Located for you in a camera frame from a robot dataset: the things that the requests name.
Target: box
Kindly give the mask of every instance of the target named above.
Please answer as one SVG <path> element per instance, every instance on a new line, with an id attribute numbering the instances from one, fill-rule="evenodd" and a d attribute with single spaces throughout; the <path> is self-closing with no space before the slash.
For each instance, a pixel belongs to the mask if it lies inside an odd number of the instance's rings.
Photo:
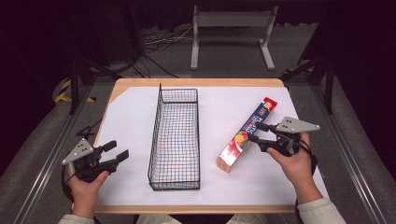
<path id="1" fill-rule="evenodd" d="M 230 173 L 236 160 L 242 155 L 249 145 L 248 134 L 257 132 L 256 122 L 265 122 L 275 109 L 277 102 L 265 97 L 256 110 L 251 114 L 245 124 L 231 139 L 226 148 L 219 154 L 216 165 L 223 171 Z"/>

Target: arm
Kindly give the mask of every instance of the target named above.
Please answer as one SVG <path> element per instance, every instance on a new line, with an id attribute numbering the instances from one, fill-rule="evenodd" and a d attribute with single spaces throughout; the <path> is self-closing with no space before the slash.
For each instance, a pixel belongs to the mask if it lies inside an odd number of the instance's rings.
<path id="1" fill-rule="evenodd" d="M 300 138 L 309 145 L 308 133 L 300 133 Z M 273 148 L 268 154 L 282 167 L 286 178 L 294 186 L 297 194 L 298 208 L 304 224 L 345 223 L 330 199 L 323 198 L 311 173 L 310 155 L 299 150 L 292 157 L 285 157 Z"/>
<path id="2" fill-rule="evenodd" d="M 69 185 L 74 198 L 73 216 L 64 216 L 60 223 L 93 223 L 92 219 L 99 197 L 99 188 L 102 187 L 108 176 L 109 173 L 103 171 L 91 183 L 72 176 L 69 180 Z"/>

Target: wire basket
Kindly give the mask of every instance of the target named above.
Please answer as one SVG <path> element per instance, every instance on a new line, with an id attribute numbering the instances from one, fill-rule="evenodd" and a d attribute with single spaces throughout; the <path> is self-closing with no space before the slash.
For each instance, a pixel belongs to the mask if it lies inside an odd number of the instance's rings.
<path id="1" fill-rule="evenodd" d="M 148 182 L 154 190 L 200 188 L 198 90 L 162 90 L 152 137 Z"/>

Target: white tabletop sheet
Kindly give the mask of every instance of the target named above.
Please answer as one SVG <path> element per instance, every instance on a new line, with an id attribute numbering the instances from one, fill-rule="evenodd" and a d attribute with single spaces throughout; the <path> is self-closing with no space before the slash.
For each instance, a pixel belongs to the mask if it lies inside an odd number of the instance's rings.
<path id="1" fill-rule="evenodd" d="M 227 146 L 264 97 L 278 102 L 267 119 L 278 124 L 285 116 L 298 118 L 286 88 L 197 87 L 201 145 L 201 189 L 154 191 L 148 168 L 158 88 L 131 87 L 107 108 L 96 146 L 117 140 L 118 146 L 103 153 L 114 159 L 125 149 L 130 157 L 120 163 L 101 187 L 98 205 L 291 205 L 296 195 L 280 166 L 256 144 L 250 144 L 232 171 L 216 166 Z M 271 133 L 258 136 L 274 140 Z M 317 170 L 315 182 L 328 197 Z"/>

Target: sleeve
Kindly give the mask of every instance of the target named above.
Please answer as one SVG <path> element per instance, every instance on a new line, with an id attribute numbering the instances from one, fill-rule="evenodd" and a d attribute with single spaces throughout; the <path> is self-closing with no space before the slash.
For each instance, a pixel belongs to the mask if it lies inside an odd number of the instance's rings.
<path id="1" fill-rule="evenodd" d="M 64 215 L 58 224 L 94 224 L 93 219 L 78 217 L 74 215 Z"/>
<path id="2" fill-rule="evenodd" d="M 328 198 L 322 198 L 297 206 L 304 224 L 345 224 L 335 205 Z"/>

